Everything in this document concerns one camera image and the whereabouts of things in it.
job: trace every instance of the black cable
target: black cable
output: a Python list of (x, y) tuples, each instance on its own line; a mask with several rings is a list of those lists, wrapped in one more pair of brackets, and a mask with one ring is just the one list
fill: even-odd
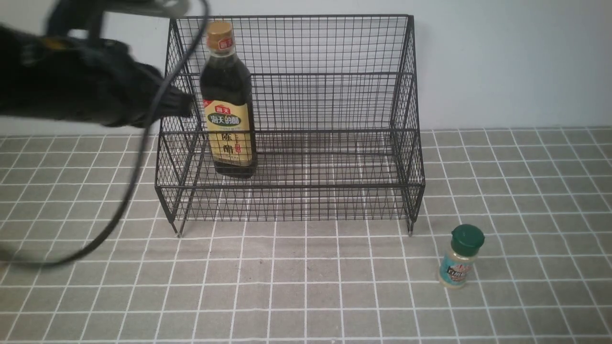
[(106, 239), (108, 239), (110, 234), (116, 229), (117, 225), (121, 221), (121, 218), (123, 218), (123, 215), (125, 214), (125, 210), (127, 209), (127, 206), (130, 204), (130, 201), (132, 200), (132, 196), (134, 194), (134, 190), (136, 189), (136, 183), (138, 180), (138, 176), (140, 175), (140, 171), (144, 163), (144, 150), (149, 144), (149, 133), (151, 132), (151, 126), (153, 125), (152, 122), (153, 122), (153, 119), (155, 118), (155, 113), (158, 110), (162, 97), (164, 93), (166, 93), (166, 90), (170, 87), (174, 79), (176, 79), (176, 77), (179, 75), (179, 73), (181, 72), (181, 69), (187, 64), (187, 61), (197, 49), (198, 45), (202, 41), (202, 38), (204, 37), (204, 33), (206, 32), (206, 26), (208, 25), (209, 8), (208, 8), (208, 3), (206, 2), (206, 0), (200, 0), (200, 1), (202, 2), (202, 5), (204, 6), (204, 17), (202, 19), (202, 23), (200, 25), (198, 33), (193, 37), (193, 41), (191, 45), (189, 46), (189, 48), (183, 55), (182, 59), (179, 61), (178, 65), (164, 79), (162, 85), (157, 91), (155, 97), (153, 98), (153, 102), (151, 102), (151, 108), (149, 109), (149, 114), (146, 116), (146, 119), (145, 119), (144, 130), (143, 130), (143, 134), (140, 140), (140, 148), (138, 150), (138, 157), (136, 158), (136, 164), (134, 165), (134, 169), (132, 171), (132, 177), (130, 178), (130, 184), (128, 185), (127, 190), (125, 191), (121, 204), (117, 208), (117, 211), (114, 213), (113, 218), (110, 220), (110, 222), (108, 222), (104, 230), (102, 230), (102, 232), (100, 232), (100, 234), (98, 234), (98, 236), (94, 240), (92, 240), (90, 243), (85, 245), (85, 247), (59, 260), (55, 260), (55, 261), (32, 260), (28, 257), (20, 256), (17, 253), (12, 252), (6, 247), (3, 247), (0, 245), (0, 261), (4, 261), (7, 264), (12, 265), (12, 266), (18, 266), (18, 267), (22, 267), (25, 269), (36, 269), (36, 270), (51, 269), (54, 267), (63, 266), (66, 264), (70, 264), (76, 260), (82, 259), (88, 254), (90, 254), (91, 252), (93, 252), (95, 249), (100, 247), (100, 245)]

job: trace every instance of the bottle label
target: bottle label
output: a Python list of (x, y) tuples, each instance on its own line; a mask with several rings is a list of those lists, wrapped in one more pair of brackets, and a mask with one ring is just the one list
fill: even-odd
[(236, 166), (253, 163), (250, 133), (234, 133), (250, 130), (247, 104), (233, 105), (219, 100), (204, 100), (204, 117), (210, 133), (212, 158), (215, 161)]
[(473, 261), (459, 263), (451, 260), (448, 255), (444, 255), (442, 265), (440, 265), (440, 276), (450, 285), (462, 285), (473, 265)]

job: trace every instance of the bottle cap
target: bottle cap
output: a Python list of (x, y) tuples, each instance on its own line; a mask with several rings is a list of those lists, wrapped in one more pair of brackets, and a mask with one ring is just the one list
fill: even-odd
[(206, 45), (213, 50), (227, 50), (234, 46), (233, 27), (225, 21), (213, 21), (206, 28)]
[(480, 247), (485, 243), (485, 235), (472, 225), (459, 225), (453, 231), (450, 247), (457, 254), (472, 257), (478, 254)]

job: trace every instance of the green plastic lid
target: green plastic lid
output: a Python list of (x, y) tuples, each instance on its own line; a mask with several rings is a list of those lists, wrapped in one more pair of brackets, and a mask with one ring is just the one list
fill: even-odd
[(482, 231), (472, 225), (459, 225), (453, 231), (453, 239), (450, 247), (457, 254), (472, 257), (478, 254), (478, 250), (485, 243), (485, 235)]

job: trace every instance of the black wire rack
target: black wire rack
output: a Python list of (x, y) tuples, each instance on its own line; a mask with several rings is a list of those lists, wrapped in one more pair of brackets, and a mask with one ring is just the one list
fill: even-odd
[[(171, 20), (166, 72), (200, 20)], [(175, 81), (199, 106), (190, 118), (165, 118), (158, 141), (155, 189), (175, 233), (188, 220), (406, 219), (411, 234), (425, 190), (414, 17), (213, 20), (233, 24), (252, 73), (258, 166), (250, 179), (215, 172), (202, 44)]]

